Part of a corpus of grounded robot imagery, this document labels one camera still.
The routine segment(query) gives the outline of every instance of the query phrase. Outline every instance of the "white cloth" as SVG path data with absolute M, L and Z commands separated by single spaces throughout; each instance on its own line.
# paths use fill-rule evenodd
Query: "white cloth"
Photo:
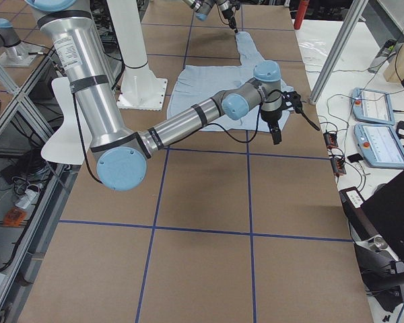
M 257 51 L 255 43 L 248 32 L 236 34 L 236 45 L 240 53 L 241 66 L 192 66 L 187 65 L 178 76 L 168 106 L 168 118 L 190 108 L 193 104 L 212 97 L 223 89 L 236 89 L 253 77 L 253 69 L 264 61 Z M 282 91 L 293 91 L 281 80 Z M 221 116 L 215 122 L 226 129 L 255 130 L 257 108 L 253 108 L 240 120 L 232 120 Z M 289 111 L 283 111 L 279 121 L 280 128 L 284 127 L 289 117 Z M 222 131 L 219 127 L 208 126 L 205 131 Z M 259 130 L 269 132 L 267 123 L 259 120 Z

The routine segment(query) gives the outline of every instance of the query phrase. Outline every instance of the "white pillar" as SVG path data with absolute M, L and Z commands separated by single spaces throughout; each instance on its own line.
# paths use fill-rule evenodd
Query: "white pillar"
M 126 64 L 117 104 L 123 108 L 161 110 L 168 80 L 158 79 L 149 69 L 136 0 L 107 1 Z

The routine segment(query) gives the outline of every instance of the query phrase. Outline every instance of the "metal pole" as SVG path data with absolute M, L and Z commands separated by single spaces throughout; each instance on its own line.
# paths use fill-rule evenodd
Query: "metal pole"
M 310 96 L 311 104 L 316 104 L 317 100 L 320 98 L 322 91 L 325 88 L 326 83 L 328 82 L 332 74 L 332 70 L 336 66 L 339 57 L 341 56 L 341 53 L 343 52 L 343 49 L 347 44 L 347 41 L 349 40 L 349 37 L 353 32 L 356 23 L 361 17 L 361 14 L 365 9 L 367 3 L 368 0 L 354 0 L 353 3 L 351 4 L 349 12 L 345 17 L 343 25 L 341 26 L 341 29 L 338 32 L 337 38 L 334 41 L 332 49 L 329 52 L 327 60 L 323 65 L 321 74 L 318 76 L 316 84 L 314 85 L 313 90 L 311 92 Z

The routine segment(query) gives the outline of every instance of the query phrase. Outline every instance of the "orange object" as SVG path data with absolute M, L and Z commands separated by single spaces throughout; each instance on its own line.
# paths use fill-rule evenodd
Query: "orange object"
M 301 28 L 302 20 L 304 20 L 305 13 L 307 12 L 308 3 L 310 0 L 301 0 L 299 2 L 298 12 L 296 13 L 294 28 L 298 30 Z
M 5 227 L 19 227 L 21 222 L 25 219 L 27 212 L 21 210 L 19 207 L 12 207 L 3 219 L 3 226 Z

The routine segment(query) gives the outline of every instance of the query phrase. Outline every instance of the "light blue cloth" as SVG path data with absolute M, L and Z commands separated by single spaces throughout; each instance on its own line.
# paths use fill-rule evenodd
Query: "light blue cloth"
M 212 97 L 223 89 L 236 89 L 253 77 L 255 66 L 264 61 L 257 51 L 255 43 L 248 32 L 236 34 L 236 45 L 240 53 L 241 66 L 192 66 L 187 65 L 178 76 L 168 106 L 168 118 L 190 108 L 193 104 L 202 102 Z M 282 91 L 293 91 L 281 80 Z M 222 116 L 215 122 L 226 129 L 255 130 L 257 108 L 253 108 L 245 117 L 232 120 L 228 116 Z M 289 117 L 289 111 L 283 111 L 279 121 L 280 128 L 284 127 Z M 208 126 L 203 130 L 222 131 L 219 127 Z M 259 120 L 259 130 L 269 132 L 267 123 Z

